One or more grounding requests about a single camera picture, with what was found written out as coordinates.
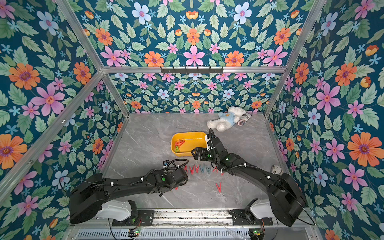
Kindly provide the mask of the teal clothespin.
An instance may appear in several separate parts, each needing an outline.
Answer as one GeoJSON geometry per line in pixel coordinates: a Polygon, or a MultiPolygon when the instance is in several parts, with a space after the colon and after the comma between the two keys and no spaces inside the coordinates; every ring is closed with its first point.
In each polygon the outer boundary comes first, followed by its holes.
{"type": "Polygon", "coordinates": [[[205,172],[205,164],[199,164],[199,169],[200,169],[201,173],[204,173],[205,172]]]}
{"type": "Polygon", "coordinates": [[[210,165],[205,165],[205,170],[207,171],[207,174],[211,172],[212,167],[210,165]]]}

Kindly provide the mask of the yellow plastic storage box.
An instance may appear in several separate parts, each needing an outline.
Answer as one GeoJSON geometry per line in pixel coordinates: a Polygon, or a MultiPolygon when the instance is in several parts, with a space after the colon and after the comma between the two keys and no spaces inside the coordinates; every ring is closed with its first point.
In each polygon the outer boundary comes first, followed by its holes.
{"type": "Polygon", "coordinates": [[[177,157],[192,156],[192,150],[196,147],[206,148],[207,142],[205,140],[206,133],[204,132],[184,132],[176,133],[171,139],[171,150],[177,157]],[[185,139],[186,142],[182,146],[182,152],[175,152],[175,141],[178,139],[185,139]]]}

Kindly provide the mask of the red clothespin second row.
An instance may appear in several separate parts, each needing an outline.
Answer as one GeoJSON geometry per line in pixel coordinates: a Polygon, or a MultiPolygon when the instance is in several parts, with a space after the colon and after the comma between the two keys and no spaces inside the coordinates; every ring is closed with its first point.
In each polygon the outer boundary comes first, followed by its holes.
{"type": "Polygon", "coordinates": [[[217,190],[218,190],[218,192],[219,193],[221,193],[222,192],[222,183],[216,183],[216,187],[217,187],[217,190]]]}

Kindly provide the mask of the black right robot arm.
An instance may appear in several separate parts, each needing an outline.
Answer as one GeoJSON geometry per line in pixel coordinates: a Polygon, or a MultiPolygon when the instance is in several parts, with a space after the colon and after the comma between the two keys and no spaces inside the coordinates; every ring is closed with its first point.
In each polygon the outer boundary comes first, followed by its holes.
{"type": "Polygon", "coordinates": [[[293,226],[305,210],[307,201],[292,176],[267,172],[241,156],[229,153],[213,130],[205,139],[206,147],[195,147],[191,151],[195,160],[211,162],[220,173],[229,173],[257,186],[268,195],[274,217],[285,226],[293,226]]]}

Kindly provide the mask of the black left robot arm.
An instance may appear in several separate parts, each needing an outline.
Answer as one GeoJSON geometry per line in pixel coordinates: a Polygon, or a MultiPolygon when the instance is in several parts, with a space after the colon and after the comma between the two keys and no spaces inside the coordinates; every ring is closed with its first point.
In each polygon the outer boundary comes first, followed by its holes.
{"type": "Polygon", "coordinates": [[[183,186],[188,175],[182,168],[150,170],[142,177],[111,179],[102,174],[91,176],[70,195],[70,223],[80,224],[96,217],[102,205],[122,197],[139,194],[160,194],[183,186]]]}

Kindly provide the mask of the pile of clothespins in box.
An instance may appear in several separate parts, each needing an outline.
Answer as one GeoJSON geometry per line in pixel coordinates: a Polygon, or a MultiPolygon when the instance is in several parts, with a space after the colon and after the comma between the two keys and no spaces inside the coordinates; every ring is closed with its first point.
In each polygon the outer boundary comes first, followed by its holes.
{"type": "Polygon", "coordinates": [[[185,139],[178,139],[175,141],[175,152],[181,153],[182,152],[182,146],[186,142],[185,139]]]}

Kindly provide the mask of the white teddy bear blue shirt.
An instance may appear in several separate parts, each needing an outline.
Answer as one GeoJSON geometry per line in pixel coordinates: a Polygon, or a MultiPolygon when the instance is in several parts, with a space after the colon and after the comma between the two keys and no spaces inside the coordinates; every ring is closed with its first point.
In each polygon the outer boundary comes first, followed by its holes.
{"type": "Polygon", "coordinates": [[[209,120],[207,122],[207,127],[209,129],[217,130],[218,132],[224,132],[239,122],[240,118],[245,113],[246,111],[240,107],[229,107],[227,112],[218,113],[218,119],[209,120]]]}

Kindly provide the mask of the patterned pouch near bear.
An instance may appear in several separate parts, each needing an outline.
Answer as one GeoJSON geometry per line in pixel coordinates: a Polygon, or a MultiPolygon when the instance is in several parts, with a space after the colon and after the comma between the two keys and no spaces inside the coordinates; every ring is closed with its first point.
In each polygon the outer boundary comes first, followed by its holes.
{"type": "Polygon", "coordinates": [[[252,117],[252,114],[250,113],[245,113],[243,114],[239,121],[236,123],[238,126],[243,126],[250,118],[252,117]]]}

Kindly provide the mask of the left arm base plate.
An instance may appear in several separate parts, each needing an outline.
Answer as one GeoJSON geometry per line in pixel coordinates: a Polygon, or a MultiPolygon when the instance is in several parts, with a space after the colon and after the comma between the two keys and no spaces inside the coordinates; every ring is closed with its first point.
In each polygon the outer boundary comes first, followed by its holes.
{"type": "Polygon", "coordinates": [[[154,210],[137,210],[122,222],[113,220],[113,227],[147,227],[153,224],[154,210]]]}

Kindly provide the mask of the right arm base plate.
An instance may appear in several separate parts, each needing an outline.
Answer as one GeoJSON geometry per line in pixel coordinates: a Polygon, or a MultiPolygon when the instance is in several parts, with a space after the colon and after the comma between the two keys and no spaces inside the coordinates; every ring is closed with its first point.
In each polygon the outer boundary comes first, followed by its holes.
{"type": "Polygon", "coordinates": [[[234,226],[272,226],[273,219],[271,218],[256,218],[250,211],[246,210],[230,210],[234,226]]]}

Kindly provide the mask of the black hook rail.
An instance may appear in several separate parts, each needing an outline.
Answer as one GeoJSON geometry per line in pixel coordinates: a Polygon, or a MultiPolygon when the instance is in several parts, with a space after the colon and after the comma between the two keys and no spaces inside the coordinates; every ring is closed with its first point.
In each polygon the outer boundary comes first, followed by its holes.
{"type": "Polygon", "coordinates": [[[223,67],[160,67],[162,74],[221,74],[223,67]]]}

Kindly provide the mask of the aluminium front rail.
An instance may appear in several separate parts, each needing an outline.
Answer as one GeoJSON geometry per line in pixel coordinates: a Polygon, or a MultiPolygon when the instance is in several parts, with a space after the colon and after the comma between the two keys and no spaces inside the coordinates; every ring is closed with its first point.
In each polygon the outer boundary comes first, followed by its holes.
{"type": "MultiPolygon", "coordinates": [[[[212,208],[212,209],[139,209],[139,210],[154,210],[153,224],[148,227],[182,227],[182,226],[196,226],[196,227],[210,227],[210,226],[234,226],[232,216],[229,214],[229,208],[212,208]]],[[[285,228],[282,222],[276,218],[273,219],[272,226],[235,226],[235,227],[256,227],[256,228],[269,228],[269,227],[282,227],[285,228]]],[[[83,224],[79,227],[102,227],[112,226],[113,220],[102,219],[97,217],[83,224]]]]}

